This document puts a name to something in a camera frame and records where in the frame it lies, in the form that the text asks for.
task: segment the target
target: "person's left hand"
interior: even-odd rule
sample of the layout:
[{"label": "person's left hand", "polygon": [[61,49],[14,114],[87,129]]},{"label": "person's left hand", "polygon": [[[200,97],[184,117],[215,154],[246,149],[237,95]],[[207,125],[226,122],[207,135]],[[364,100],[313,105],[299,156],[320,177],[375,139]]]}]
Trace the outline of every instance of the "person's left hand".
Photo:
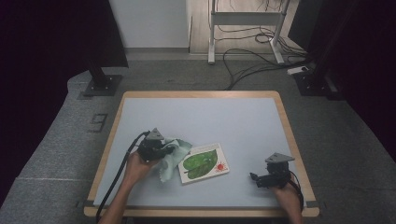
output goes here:
[{"label": "person's left hand", "polygon": [[132,153],[127,161],[122,184],[125,184],[131,188],[135,183],[143,179],[151,167],[157,163],[158,161],[143,161],[137,151]]}]

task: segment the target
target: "book cover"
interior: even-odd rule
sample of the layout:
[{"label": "book cover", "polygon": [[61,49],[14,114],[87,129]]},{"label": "book cover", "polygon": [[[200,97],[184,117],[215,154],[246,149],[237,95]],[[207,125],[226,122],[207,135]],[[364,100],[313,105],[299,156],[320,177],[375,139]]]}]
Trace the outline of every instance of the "book cover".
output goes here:
[{"label": "book cover", "polygon": [[178,164],[178,170],[182,184],[230,172],[219,143],[192,148],[190,154]]}]

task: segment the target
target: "crumpled cloth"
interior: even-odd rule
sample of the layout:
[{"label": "crumpled cloth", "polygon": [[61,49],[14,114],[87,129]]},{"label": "crumpled cloth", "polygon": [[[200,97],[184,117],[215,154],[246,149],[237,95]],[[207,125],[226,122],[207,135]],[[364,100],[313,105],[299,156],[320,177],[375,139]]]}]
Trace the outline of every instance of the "crumpled cloth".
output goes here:
[{"label": "crumpled cloth", "polygon": [[175,147],[175,149],[161,161],[160,179],[163,183],[172,178],[175,168],[190,153],[192,144],[181,139],[165,138],[164,147]]}]

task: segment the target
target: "gray carpet floor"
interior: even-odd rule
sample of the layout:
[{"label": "gray carpet floor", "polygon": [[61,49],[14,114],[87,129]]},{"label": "gray carpet floor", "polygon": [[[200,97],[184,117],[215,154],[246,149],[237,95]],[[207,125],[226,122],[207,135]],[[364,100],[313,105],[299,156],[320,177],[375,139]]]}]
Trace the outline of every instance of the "gray carpet floor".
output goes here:
[{"label": "gray carpet floor", "polygon": [[[233,71],[256,64],[232,61]],[[125,91],[216,91],[229,85],[221,61],[130,61],[106,68],[123,75],[114,96],[81,100],[88,72],[71,78],[69,93],[45,138],[15,180],[0,223],[94,223],[88,197],[120,99]],[[345,101],[301,96],[286,70],[245,78],[235,91],[278,91],[317,197],[320,215],[305,223],[396,223],[396,165]],[[106,115],[103,128],[92,122]],[[128,219],[128,223],[263,223],[262,219]]]}]

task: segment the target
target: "red sun illustration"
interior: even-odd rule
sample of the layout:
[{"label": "red sun illustration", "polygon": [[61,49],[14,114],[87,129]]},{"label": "red sun illustration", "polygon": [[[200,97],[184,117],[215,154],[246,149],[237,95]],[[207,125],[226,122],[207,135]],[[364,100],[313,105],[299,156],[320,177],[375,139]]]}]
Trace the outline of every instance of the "red sun illustration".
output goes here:
[{"label": "red sun illustration", "polygon": [[216,166],[216,172],[220,173],[227,170],[227,167],[225,166],[224,162],[220,162],[217,166]]}]

